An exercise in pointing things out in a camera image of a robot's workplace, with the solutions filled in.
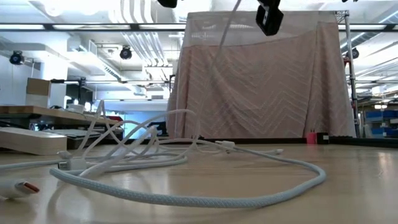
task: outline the black camera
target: black camera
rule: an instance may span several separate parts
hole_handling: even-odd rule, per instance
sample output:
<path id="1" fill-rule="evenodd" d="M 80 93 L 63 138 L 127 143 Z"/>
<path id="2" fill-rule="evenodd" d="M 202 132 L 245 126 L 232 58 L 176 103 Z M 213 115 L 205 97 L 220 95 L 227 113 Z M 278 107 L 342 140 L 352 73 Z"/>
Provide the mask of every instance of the black camera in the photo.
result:
<path id="1" fill-rule="evenodd" d="M 132 57 L 130 46 L 123 46 L 122 51 L 120 51 L 120 57 L 123 60 L 127 60 L 127 59 L 130 59 Z"/>
<path id="2" fill-rule="evenodd" d="M 359 57 L 359 51 L 356 50 L 356 47 L 353 48 L 353 59 L 357 59 Z"/>
<path id="3" fill-rule="evenodd" d="M 159 2 L 163 7 L 177 7 L 177 0 L 157 0 L 157 2 Z"/>
<path id="4" fill-rule="evenodd" d="M 14 51 L 10 57 L 10 63 L 13 65 L 23 65 L 25 63 L 25 57 L 20 50 Z"/>
<path id="5" fill-rule="evenodd" d="M 278 8 L 280 0 L 258 1 L 260 6 L 257 9 L 256 23 L 265 35 L 275 35 L 284 18 L 284 14 Z"/>

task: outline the ceiling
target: ceiling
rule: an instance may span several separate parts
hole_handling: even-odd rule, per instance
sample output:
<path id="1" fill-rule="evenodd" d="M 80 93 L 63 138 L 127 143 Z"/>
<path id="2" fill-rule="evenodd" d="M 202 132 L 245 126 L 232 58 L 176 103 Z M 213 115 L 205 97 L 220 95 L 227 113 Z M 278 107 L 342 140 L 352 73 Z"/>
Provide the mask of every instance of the ceiling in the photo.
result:
<path id="1" fill-rule="evenodd" d="M 123 0 L 123 6 L 127 6 L 126 1 L 130 1 L 130 14 L 134 22 L 154 22 L 154 23 L 173 23 L 183 22 L 184 17 L 191 11 L 230 11 L 236 0 L 184 0 L 180 1 L 178 8 L 173 12 L 172 9 L 166 9 L 152 0 Z M 55 6 L 62 6 L 63 11 L 59 13 L 56 7 L 51 7 L 49 2 L 55 3 Z M 56 23 L 112 23 L 128 22 L 123 6 L 119 6 L 120 0 L 0 0 L 0 22 L 56 22 Z M 140 5 L 140 11 L 133 8 Z M 239 9 L 242 11 L 255 11 L 258 7 L 256 0 L 243 0 Z M 398 3 L 396 1 L 365 1 L 359 0 L 353 2 L 349 0 L 342 3 L 339 0 L 281 0 L 281 10 L 288 11 L 337 11 L 349 10 L 351 23 L 378 23 L 387 16 L 398 12 Z M 93 41 L 97 46 L 97 56 L 107 63 L 111 68 L 120 73 L 126 80 L 159 80 L 167 79 L 173 72 L 172 65 L 176 65 L 180 50 L 180 38 L 176 32 L 158 32 L 147 33 L 147 37 L 137 37 L 136 34 L 126 34 L 123 36 L 119 32 L 84 32 L 84 33 L 5 33 L 0 32 L 0 36 L 12 42 L 40 42 L 48 45 L 50 48 L 65 54 L 68 58 L 70 54 L 66 53 L 66 40 L 71 36 L 79 36 L 82 41 Z M 359 58 L 355 59 L 354 66 L 356 73 L 360 74 L 358 80 L 397 80 L 397 66 L 393 59 L 398 57 L 398 34 L 383 33 L 367 40 L 356 48 L 360 52 Z M 345 34 L 340 35 L 341 44 L 345 42 Z M 142 49 L 132 49 L 133 54 L 130 60 L 121 60 L 119 57 L 123 45 L 130 45 L 128 41 L 143 41 Z M 152 66 L 148 71 L 143 70 L 146 60 L 151 60 Z M 391 60 L 391 66 L 377 67 L 377 65 Z M 84 76 L 88 80 L 109 79 L 106 72 L 99 68 L 90 68 L 83 62 L 75 61 L 76 66 L 71 66 L 69 70 L 70 77 Z M 369 73 L 369 69 L 378 68 Z M 369 93 L 375 86 L 383 85 L 384 89 L 395 90 L 396 84 L 358 84 L 359 92 Z M 92 85 L 91 89 L 98 91 L 130 91 L 131 88 L 123 85 Z"/>

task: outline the security camera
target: security camera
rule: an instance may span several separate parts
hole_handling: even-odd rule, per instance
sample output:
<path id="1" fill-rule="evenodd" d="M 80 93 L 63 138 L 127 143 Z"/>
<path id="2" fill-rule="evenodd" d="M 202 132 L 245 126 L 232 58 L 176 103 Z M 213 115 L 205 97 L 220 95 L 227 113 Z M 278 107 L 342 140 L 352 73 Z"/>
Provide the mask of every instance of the security camera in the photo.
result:
<path id="1" fill-rule="evenodd" d="M 23 65 L 25 63 L 25 57 L 22 56 L 20 50 L 15 50 L 10 57 L 10 63 L 13 65 Z"/>
<path id="2" fill-rule="evenodd" d="M 359 51 L 356 48 L 353 48 L 353 59 L 357 59 L 359 57 Z"/>
<path id="3" fill-rule="evenodd" d="M 359 51 L 356 50 L 356 48 L 353 49 L 353 59 L 356 59 L 359 57 Z"/>
<path id="4" fill-rule="evenodd" d="M 127 60 L 130 59 L 132 56 L 131 50 L 130 50 L 130 46 L 123 46 L 122 51 L 120 51 L 120 57 L 123 60 Z"/>

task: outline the wooden table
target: wooden table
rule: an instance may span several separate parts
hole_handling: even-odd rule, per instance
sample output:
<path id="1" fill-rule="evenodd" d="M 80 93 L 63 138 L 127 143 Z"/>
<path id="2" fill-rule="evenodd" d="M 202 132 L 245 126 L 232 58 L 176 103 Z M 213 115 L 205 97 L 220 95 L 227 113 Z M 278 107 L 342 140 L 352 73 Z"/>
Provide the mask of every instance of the wooden table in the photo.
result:
<path id="1" fill-rule="evenodd" d="M 0 106 L 0 119 L 9 119 L 12 123 L 27 127 L 30 123 L 76 126 L 90 125 L 94 116 L 39 106 Z M 110 119 L 108 121 L 110 125 L 117 123 Z M 101 118 L 97 123 L 105 124 L 105 119 Z"/>
<path id="2" fill-rule="evenodd" d="M 112 146 L 99 146 L 104 154 Z M 396 223 L 398 151 L 357 146 L 246 146 L 285 149 L 284 157 L 325 169 L 326 182 L 284 203 L 261 209 L 182 208 L 130 202 L 74 186 L 56 192 L 50 167 L 12 170 L 31 178 L 39 194 L 0 200 L 1 223 Z M 3 154 L 0 164 L 50 159 Z M 98 180 L 158 194 L 255 197 L 287 190 L 315 174 L 300 166 L 246 154 L 188 155 L 179 166 L 106 174 Z"/>

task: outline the fluorescent light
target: fluorescent light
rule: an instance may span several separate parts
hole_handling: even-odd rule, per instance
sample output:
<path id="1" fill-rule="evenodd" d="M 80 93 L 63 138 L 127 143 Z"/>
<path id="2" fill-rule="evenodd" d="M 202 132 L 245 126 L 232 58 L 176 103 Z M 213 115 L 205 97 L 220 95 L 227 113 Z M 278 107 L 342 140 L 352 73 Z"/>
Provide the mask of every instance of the fluorescent light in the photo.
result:
<path id="1" fill-rule="evenodd" d="M 101 25 L 101 24 L 84 24 L 84 25 L 54 25 L 54 29 L 60 30 L 70 30 L 70 29 L 79 29 L 79 30 L 92 30 L 92 29 L 107 29 L 107 30 L 126 30 L 130 29 L 129 25 Z"/>
<path id="2" fill-rule="evenodd" d="M 88 50 L 85 47 L 83 47 L 82 45 L 79 45 L 79 48 L 81 48 L 85 52 L 88 52 Z"/>
<path id="3" fill-rule="evenodd" d="M 339 29 L 345 29 L 345 25 L 340 24 L 338 25 Z M 368 30 L 383 30 L 386 28 L 386 25 L 380 25 L 380 24 L 353 24 L 349 26 L 349 29 L 351 32 L 355 30 L 361 30 L 361 29 L 368 29 Z"/>
<path id="4" fill-rule="evenodd" d="M 149 85 L 149 84 L 157 84 L 157 83 L 165 83 L 166 81 L 151 81 L 151 80 L 143 80 L 143 81 L 127 81 L 128 84 L 135 84 L 135 85 Z"/>
<path id="5" fill-rule="evenodd" d="M 109 100 L 104 100 L 104 101 L 120 101 L 120 102 L 134 102 L 134 101 L 168 101 L 168 99 L 161 99 L 161 100 L 152 100 L 148 98 L 137 98 L 137 99 L 109 99 Z"/>
<path id="6" fill-rule="evenodd" d="M 86 81 L 87 84 L 111 84 L 117 82 L 118 81 Z"/>
<path id="7" fill-rule="evenodd" d="M 354 38 L 351 39 L 351 42 L 354 41 L 354 40 L 356 40 L 356 39 L 358 39 L 358 38 L 360 38 L 360 37 L 362 37 L 362 35 L 364 35 L 364 34 L 365 34 L 364 32 L 358 34 L 357 36 L 355 36 Z M 340 46 L 340 48 L 343 48 L 343 47 L 345 47 L 345 46 L 347 46 L 347 42 L 343 43 L 343 44 Z"/>
<path id="8" fill-rule="evenodd" d="M 76 85 L 79 85 L 78 81 L 64 81 L 63 83 L 64 84 L 76 84 Z"/>
<path id="9" fill-rule="evenodd" d="M 387 16 L 386 18 L 384 18 L 382 21 L 380 21 L 379 23 L 382 22 L 386 22 L 387 20 L 389 20 L 391 17 L 395 16 L 398 13 L 398 11 L 394 12 L 393 14 L 391 14 L 390 16 Z"/>
<path id="10" fill-rule="evenodd" d="M 139 28 L 142 30 L 185 29 L 185 24 L 146 24 L 146 25 L 139 25 Z"/>
<path id="11" fill-rule="evenodd" d="M 44 29 L 43 25 L 39 24 L 1 24 L 0 29 Z"/>
<path id="12" fill-rule="evenodd" d="M 183 38 L 184 35 L 183 34 L 169 34 L 170 38 Z"/>

